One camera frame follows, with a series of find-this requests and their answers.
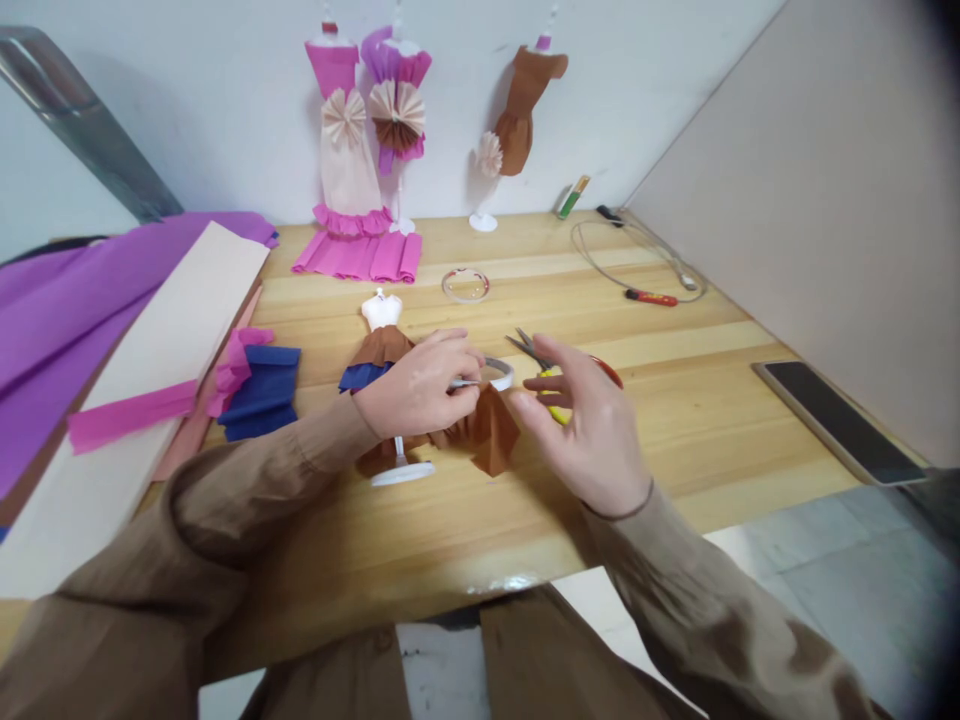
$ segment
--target paper dress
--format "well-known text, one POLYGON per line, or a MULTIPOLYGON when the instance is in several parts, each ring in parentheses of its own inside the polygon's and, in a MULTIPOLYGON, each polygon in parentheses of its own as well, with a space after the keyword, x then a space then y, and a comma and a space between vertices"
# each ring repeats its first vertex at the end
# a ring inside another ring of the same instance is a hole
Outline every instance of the paper dress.
POLYGON ((356 87, 356 45, 305 43, 324 98, 320 109, 320 179, 324 202, 313 209, 323 225, 291 268, 341 279, 412 283, 422 238, 388 232, 370 144, 367 111, 356 87))
POLYGON ((370 91, 370 114, 380 141, 381 175, 390 174, 394 158, 423 157, 426 136, 419 87, 433 62, 425 50, 409 57, 401 55, 397 48, 386 43, 392 37, 393 28, 388 25, 367 35, 360 48, 363 62, 377 83, 370 91), (376 109, 375 99, 379 100, 376 109))
POLYGON ((566 55, 541 55, 523 45, 513 59, 513 81, 494 133, 503 153, 501 175, 519 175, 533 146, 533 108, 553 79, 567 71, 566 55))
MULTIPOLYGON (((397 321, 403 304, 391 295, 377 296, 362 306, 364 317, 372 332, 367 335, 350 366, 340 378, 340 392, 355 393, 389 372, 400 358, 414 348, 414 343, 399 329, 397 321)), ((467 447, 474 453, 474 464, 488 475, 495 477, 507 469, 510 454, 520 437, 520 430, 510 411, 507 410, 499 391, 490 383, 480 387, 480 399, 473 413, 456 424, 427 435, 404 437, 407 449, 432 443, 441 450, 449 447, 467 447)), ((392 440, 387 440, 367 453, 370 461, 394 458, 396 450, 392 440)))

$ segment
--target brown shirt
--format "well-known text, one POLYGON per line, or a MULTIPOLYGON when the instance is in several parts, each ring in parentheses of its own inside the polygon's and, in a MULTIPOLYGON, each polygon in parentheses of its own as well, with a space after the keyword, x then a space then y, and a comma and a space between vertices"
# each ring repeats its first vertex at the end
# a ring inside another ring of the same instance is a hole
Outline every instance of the brown shirt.
MULTIPOLYGON (((377 443, 348 395, 186 463, 162 500, 33 604, 0 667, 2 718, 190 718, 204 640, 237 607, 242 568, 377 443)), ((693 532, 658 488, 634 516, 585 511, 661 672, 710 717, 874 718, 849 664, 693 532)), ((688 718, 550 586, 481 611, 494 720, 688 718)), ((392 628, 275 665, 244 718, 410 717, 392 628)))

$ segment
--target hand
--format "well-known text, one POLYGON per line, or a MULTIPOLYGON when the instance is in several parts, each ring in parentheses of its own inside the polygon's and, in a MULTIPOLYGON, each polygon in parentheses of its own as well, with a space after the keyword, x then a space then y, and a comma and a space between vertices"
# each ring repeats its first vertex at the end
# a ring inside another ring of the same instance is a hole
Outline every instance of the hand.
POLYGON ((444 430, 472 413, 480 397, 476 385, 448 392, 450 382, 480 380, 484 364, 466 330, 437 330, 354 395, 354 402, 383 440, 444 430))
POLYGON ((620 518, 636 512, 650 496, 653 479, 640 454, 636 412, 627 396, 589 356, 546 335, 534 335, 540 357, 563 375, 524 380, 537 395, 515 392, 511 402, 536 437, 547 465, 594 512, 620 518), (572 408, 566 426, 546 406, 572 408))

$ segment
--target white stand base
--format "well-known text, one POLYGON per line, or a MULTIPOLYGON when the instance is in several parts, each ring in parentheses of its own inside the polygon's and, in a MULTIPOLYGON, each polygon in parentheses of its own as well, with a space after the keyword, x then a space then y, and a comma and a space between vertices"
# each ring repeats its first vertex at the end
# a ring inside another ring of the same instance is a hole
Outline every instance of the white stand base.
POLYGON ((470 216, 470 227, 478 232, 493 232, 497 229, 497 219, 489 213, 479 215, 474 213, 470 216))
POLYGON ((377 473, 374 475, 372 482, 374 487, 396 485, 398 483, 410 482, 411 480, 419 480, 420 478, 428 477, 433 475, 436 470, 437 469, 431 462, 414 463, 413 465, 397 465, 392 470, 384 470, 382 473, 377 473))
POLYGON ((390 226, 390 232, 397 232, 398 230, 404 235, 409 235, 414 230, 417 229, 417 226, 414 225, 413 220, 410 218, 399 218, 390 226))
POLYGON ((397 466, 374 475, 372 478, 374 487, 419 480, 420 478, 433 475, 433 473, 436 472, 436 468, 432 462, 413 463, 413 465, 407 462, 407 456, 403 453, 403 438, 395 437, 393 444, 397 449, 397 466))

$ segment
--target red screwdriver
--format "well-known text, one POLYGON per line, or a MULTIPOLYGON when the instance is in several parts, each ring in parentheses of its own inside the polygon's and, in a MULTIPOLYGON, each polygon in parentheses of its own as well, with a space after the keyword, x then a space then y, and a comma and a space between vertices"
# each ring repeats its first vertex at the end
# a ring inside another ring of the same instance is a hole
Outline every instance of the red screwdriver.
POLYGON ((673 307, 678 300, 673 295, 661 295, 660 293, 648 293, 646 290, 627 290, 623 293, 627 300, 636 300, 637 302, 648 302, 654 305, 667 305, 673 307))

